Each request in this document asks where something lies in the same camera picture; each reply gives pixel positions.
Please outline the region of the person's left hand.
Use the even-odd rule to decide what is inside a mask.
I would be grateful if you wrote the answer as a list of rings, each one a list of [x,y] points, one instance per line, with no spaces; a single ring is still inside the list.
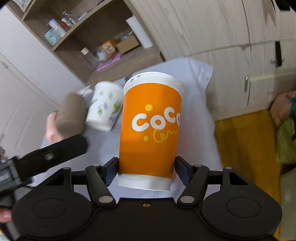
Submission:
[[[11,221],[11,210],[0,208],[0,223],[7,223]]]

